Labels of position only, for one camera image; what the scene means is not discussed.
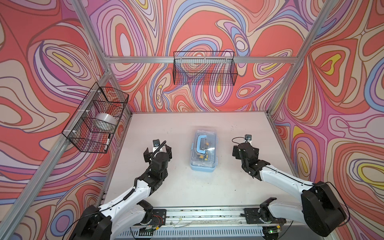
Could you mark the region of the yellow black utility knife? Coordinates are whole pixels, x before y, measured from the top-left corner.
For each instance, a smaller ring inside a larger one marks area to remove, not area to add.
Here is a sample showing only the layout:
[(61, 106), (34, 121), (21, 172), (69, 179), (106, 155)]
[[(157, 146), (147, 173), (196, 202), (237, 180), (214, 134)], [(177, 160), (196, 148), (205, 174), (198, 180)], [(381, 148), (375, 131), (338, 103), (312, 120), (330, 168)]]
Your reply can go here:
[(208, 159), (209, 159), (209, 154), (208, 154), (209, 146), (210, 146), (209, 143), (205, 143), (205, 144), (200, 145), (197, 148), (197, 152), (199, 153), (199, 158), (203, 159), (204, 161), (208, 161)]

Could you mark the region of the blue plastic tool box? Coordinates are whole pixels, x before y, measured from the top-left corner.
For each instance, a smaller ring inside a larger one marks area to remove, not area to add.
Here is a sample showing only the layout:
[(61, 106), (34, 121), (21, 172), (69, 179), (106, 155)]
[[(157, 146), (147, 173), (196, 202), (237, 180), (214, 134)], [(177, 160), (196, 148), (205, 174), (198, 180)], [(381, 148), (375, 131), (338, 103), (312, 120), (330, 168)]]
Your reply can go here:
[(197, 152), (197, 148), (202, 144), (205, 144), (205, 143), (203, 143), (202, 141), (194, 142), (191, 149), (190, 167), (193, 171), (212, 173), (218, 165), (218, 158), (216, 157), (216, 150), (217, 150), (216, 144), (209, 143), (210, 146), (208, 148), (208, 154), (209, 154), (208, 161), (204, 161), (203, 159), (199, 158), (199, 153)]

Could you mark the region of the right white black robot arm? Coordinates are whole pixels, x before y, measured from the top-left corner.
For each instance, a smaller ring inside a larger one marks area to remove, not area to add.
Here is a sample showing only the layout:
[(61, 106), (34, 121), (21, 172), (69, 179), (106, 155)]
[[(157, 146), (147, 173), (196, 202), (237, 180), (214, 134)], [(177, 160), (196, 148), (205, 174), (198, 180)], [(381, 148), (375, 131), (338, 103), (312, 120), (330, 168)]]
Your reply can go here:
[(233, 157), (241, 161), (242, 169), (253, 179), (269, 183), (297, 199), (296, 203), (280, 202), (270, 197), (255, 213), (246, 210), (244, 216), (269, 224), (286, 219), (306, 224), (315, 234), (327, 237), (348, 222), (347, 214), (333, 192), (333, 184), (313, 183), (285, 173), (259, 159), (259, 149), (249, 142), (236, 143)]

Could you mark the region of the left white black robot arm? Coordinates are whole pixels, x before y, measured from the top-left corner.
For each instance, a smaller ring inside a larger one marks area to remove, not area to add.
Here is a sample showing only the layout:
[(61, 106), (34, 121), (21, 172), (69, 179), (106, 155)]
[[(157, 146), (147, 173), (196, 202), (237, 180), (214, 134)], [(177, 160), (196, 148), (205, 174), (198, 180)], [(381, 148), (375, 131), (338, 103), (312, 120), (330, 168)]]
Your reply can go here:
[(153, 151), (143, 153), (149, 164), (134, 185), (114, 200), (99, 207), (87, 207), (74, 227), (70, 240), (113, 240), (127, 228), (136, 224), (146, 225), (153, 217), (153, 206), (146, 201), (163, 184), (168, 176), (172, 148), (166, 141), (154, 140)]

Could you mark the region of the black marker pen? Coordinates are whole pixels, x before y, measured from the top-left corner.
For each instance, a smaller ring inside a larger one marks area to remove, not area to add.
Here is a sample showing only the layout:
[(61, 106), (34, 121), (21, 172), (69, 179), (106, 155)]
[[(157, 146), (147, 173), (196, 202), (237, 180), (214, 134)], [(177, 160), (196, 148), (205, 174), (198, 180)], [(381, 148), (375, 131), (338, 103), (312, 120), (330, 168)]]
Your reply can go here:
[(104, 151), (107, 152), (108, 151), (108, 148), (109, 148), (109, 145), (110, 145), (110, 142), (111, 142), (111, 134), (108, 134), (108, 137), (107, 137), (107, 140), (106, 140), (106, 143), (105, 143), (105, 148), (104, 148)]

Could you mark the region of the silver tape roll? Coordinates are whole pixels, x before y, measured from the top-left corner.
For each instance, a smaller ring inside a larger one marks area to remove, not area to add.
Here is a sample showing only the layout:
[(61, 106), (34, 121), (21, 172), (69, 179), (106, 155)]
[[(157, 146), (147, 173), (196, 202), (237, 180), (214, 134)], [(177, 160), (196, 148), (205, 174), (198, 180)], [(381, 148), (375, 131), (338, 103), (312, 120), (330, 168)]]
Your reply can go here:
[(117, 124), (116, 118), (113, 117), (110, 114), (107, 114), (107, 113), (99, 113), (99, 114), (97, 114), (96, 115), (96, 119), (100, 120), (100, 121), (103, 121), (103, 122), (106, 122), (106, 123), (111, 124), (111, 125), (116, 125)]

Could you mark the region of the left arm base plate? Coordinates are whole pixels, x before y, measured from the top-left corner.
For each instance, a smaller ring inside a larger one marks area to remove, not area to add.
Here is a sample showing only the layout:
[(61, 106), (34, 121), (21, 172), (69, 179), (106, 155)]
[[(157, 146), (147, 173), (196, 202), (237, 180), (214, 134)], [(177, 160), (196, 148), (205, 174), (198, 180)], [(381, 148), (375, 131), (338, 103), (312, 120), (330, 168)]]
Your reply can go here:
[(164, 218), (160, 214), (154, 213), (154, 211), (145, 211), (140, 208), (132, 208), (126, 216), (126, 224), (128, 227), (132, 226), (152, 226), (158, 227), (165, 223)]

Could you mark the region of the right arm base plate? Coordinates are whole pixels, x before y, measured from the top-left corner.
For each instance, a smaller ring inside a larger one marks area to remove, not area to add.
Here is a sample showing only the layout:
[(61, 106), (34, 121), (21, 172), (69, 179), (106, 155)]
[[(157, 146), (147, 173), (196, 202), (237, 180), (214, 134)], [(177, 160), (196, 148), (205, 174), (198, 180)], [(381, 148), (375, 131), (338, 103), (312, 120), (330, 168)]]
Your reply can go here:
[(287, 222), (284, 218), (273, 217), (268, 209), (263, 208), (244, 208), (240, 216), (246, 219), (247, 224), (284, 225)]

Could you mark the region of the aluminium front rail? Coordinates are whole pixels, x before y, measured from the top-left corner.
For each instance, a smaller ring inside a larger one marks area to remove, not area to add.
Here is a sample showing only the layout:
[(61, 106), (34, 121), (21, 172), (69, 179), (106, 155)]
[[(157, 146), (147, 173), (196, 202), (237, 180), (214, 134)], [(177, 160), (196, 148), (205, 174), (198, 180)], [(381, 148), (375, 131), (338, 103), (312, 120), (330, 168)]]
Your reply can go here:
[(281, 237), (280, 228), (284, 226), (247, 224), (246, 219), (240, 216), (244, 212), (244, 208), (241, 207), (153, 208), (153, 211), (164, 218), (165, 223), (163, 225), (154, 228), (152, 226), (132, 226), (115, 239), (124, 236), (140, 240), (151, 237), (262, 236), (267, 240), (276, 240)]

